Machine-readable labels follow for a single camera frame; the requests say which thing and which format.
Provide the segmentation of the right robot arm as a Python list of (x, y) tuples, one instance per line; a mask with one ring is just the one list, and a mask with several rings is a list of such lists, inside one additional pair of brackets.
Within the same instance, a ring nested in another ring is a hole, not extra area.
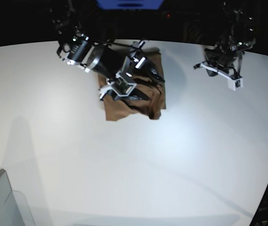
[(116, 27), (102, 22), (104, 12), (114, 15), (123, 10), (158, 9), (158, 6), (132, 0), (52, 0), (52, 22), (58, 34), (57, 56), (66, 64), (93, 71), (105, 79), (99, 99), (110, 95), (113, 100), (148, 100), (138, 89), (134, 73), (142, 73), (153, 86), (165, 80), (143, 51), (146, 41), (116, 43)]

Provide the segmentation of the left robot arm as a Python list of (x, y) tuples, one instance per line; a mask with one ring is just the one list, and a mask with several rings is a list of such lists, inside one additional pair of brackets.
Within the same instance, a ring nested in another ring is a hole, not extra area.
[(195, 64), (194, 69), (206, 69), (210, 77), (221, 75), (229, 80), (238, 81), (245, 51), (256, 43), (254, 17), (249, 14), (245, 0), (225, 0), (223, 10), (227, 25), (213, 49), (205, 48), (205, 60)]

